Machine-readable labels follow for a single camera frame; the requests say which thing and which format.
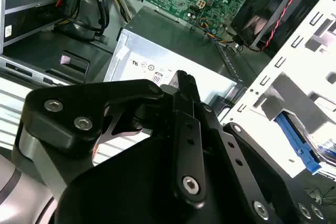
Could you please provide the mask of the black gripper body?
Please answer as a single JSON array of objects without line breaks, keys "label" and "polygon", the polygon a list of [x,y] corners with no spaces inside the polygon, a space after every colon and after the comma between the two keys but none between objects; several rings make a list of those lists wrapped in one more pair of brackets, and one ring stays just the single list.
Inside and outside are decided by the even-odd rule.
[{"label": "black gripper body", "polygon": [[77,177],[55,223],[252,223],[218,150],[204,153],[206,200],[196,210],[171,189],[172,144],[144,140]]}]

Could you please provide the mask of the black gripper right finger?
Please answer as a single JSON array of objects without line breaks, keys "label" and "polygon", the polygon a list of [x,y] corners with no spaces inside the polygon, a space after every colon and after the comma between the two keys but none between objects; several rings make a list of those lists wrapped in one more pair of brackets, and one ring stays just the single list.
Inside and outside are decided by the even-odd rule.
[{"label": "black gripper right finger", "polygon": [[199,102],[207,199],[194,223],[326,223],[327,215],[237,124]]}]

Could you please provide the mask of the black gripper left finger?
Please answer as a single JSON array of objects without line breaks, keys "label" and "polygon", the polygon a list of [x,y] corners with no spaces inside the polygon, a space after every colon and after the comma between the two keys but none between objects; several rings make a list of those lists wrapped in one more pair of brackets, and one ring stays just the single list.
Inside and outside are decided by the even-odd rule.
[{"label": "black gripper left finger", "polygon": [[151,130],[130,149],[130,160],[148,158],[150,170],[164,169],[166,182],[157,192],[199,209],[206,197],[201,126],[194,114],[200,96],[185,71],[177,71],[171,84],[173,94],[147,79],[37,89],[25,100],[22,130],[72,158],[117,135]]}]

